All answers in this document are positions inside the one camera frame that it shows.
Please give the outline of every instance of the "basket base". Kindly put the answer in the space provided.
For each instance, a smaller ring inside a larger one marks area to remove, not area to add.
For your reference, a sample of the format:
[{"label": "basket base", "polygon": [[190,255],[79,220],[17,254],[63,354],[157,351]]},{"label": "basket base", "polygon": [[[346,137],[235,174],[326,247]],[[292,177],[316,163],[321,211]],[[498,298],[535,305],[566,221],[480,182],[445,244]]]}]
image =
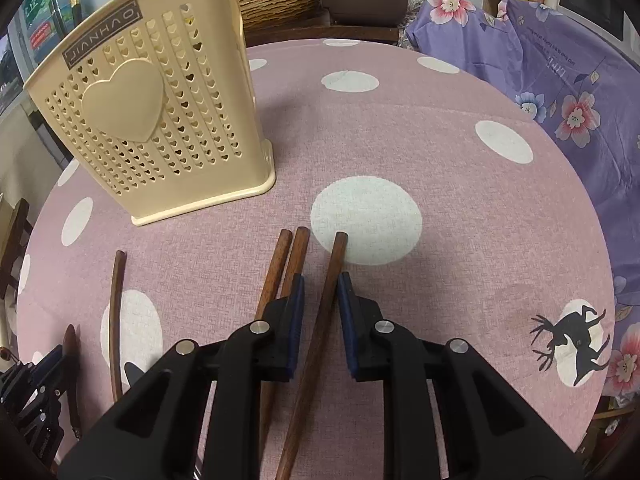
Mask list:
[{"label": "basket base", "polygon": [[206,198],[204,200],[198,200],[197,202],[191,202],[190,204],[181,205],[179,207],[174,207],[172,209],[167,209],[166,211],[161,211],[159,213],[154,213],[153,215],[142,216],[140,218],[131,217],[131,222],[133,225],[141,226],[146,224],[151,224],[152,222],[157,222],[158,220],[164,220],[165,218],[171,218],[172,216],[178,216],[184,213],[190,213],[191,211],[196,211],[197,209],[203,209],[205,207],[209,207],[212,205],[222,204],[225,202],[232,202],[233,200],[240,200],[241,198],[247,198],[250,196],[260,195],[262,193],[266,193],[268,190],[273,187],[273,184],[276,182],[276,171],[273,163],[273,147],[271,145],[270,140],[263,140],[262,142],[264,154],[267,157],[267,160],[270,162],[271,171],[269,173],[269,177],[265,181],[264,184],[256,187],[250,187],[248,189],[243,189],[240,191],[234,191],[232,193],[226,193],[224,195],[217,195],[211,198]]}]

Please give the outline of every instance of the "pink tablecloth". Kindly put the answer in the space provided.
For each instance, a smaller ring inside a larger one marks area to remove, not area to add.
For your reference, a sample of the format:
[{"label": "pink tablecloth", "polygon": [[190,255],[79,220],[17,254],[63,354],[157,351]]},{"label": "pink tablecloth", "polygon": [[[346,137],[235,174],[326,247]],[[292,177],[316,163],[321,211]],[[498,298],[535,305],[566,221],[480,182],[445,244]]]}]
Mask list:
[{"label": "pink tablecloth", "polygon": [[[178,339],[227,337],[252,319],[281,228],[309,225],[301,360],[333,232],[350,235],[356,291],[421,338],[459,336],[574,448],[606,370],[574,386],[577,351],[550,332],[532,345],[536,315],[557,323],[582,306],[613,330],[607,250],[590,200],[562,153],[519,107],[438,60],[391,46],[319,40],[249,49],[277,181],[264,195],[134,227],[80,169],[65,171],[42,209],[18,298],[20,355],[46,354],[68,323],[82,351],[86,426],[111,405],[106,316],[117,249],[127,251],[122,358],[141,368]],[[585,320],[595,317],[587,313]],[[378,478],[382,385],[348,375],[338,316],[296,479]],[[610,344],[599,358],[606,363]],[[263,466],[272,478],[294,382],[282,388]],[[65,439],[73,444],[63,410]]]}]

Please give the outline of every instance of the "silver screw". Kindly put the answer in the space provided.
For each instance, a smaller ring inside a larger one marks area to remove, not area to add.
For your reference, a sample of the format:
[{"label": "silver screw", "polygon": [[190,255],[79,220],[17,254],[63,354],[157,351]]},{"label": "silver screw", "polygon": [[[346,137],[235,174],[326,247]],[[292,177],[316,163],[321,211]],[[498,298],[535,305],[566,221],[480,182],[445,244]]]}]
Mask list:
[{"label": "silver screw", "polygon": [[391,323],[388,319],[383,319],[375,324],[375,328],[376,328],[376,331],[380,332],[381,334],[389,334],[394,331],[396,326],[393,323]]},{"label": "silver screw", "polygon": [[196,345],[190,339],[183,339],[175,346],[175,351],[180,355],[187,355],[193,352]]},{"label": "silver screw", "polygon": [[264,334],[265,332],[268,332],[270,328],[269,323],[261,319],[254,321],[249,325],[249,330],[254,334]]},{"label": "silver screw", "polygon": [[464,339],[454,339],[449,343],[449,348],[451,351],[456,354],[464,354],[467,350],[469,350],[469,343],[467,343]]}]

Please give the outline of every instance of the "pink flower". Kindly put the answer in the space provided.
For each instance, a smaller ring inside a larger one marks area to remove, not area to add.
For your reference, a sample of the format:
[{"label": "pink flower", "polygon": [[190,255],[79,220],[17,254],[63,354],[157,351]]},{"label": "pink flower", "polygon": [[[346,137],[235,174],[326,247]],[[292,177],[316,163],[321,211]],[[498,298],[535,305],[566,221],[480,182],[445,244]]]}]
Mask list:
[{"label": "pink flower", "polygon": [[509,17],[507,16],[507,0],[501,0],[498,4],[498,15],[495,19],[500,20],[501,22],[507,22],[509,20]]},{"label": "pink flower", "polygon": [[454,18],[463,27],[469,19],[468,10],[476,10],[476,6],[467,0],[427,0],[431,7],[431,21],[437,25],[450,22]]},{"label": "pink flower", "polygon": [[617,397],[640,390],[639,355],[640,323],[634,323],[622,336],[620,350],[611,351],[603,395]]},{"label": "pink flower", "polygon": [[582,92],[578,102],[575,97],[567,95],[562,102],[562,118],[564,119],[556,129],[556,137],[567,140],[569,136],[578,148],[584,148],[590,141],[589,130],[600,126],[600,114],[592,107],[596,98],[589,92]]}]

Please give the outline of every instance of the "wicker basket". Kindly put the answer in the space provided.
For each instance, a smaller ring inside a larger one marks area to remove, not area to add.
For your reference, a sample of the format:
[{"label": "wicker basket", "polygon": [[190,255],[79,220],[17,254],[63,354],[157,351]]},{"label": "wicker basket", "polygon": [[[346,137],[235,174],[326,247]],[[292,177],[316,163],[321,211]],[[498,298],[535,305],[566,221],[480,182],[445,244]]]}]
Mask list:
[{"label": "wicker basket", "polygon": [[244,30],[301,20],[318,10],[320,0],[238,0]]},{"label": "wicker basket", "polygon": [[274,183],[238,0],[111,0],[25,88],[136,225]]}]

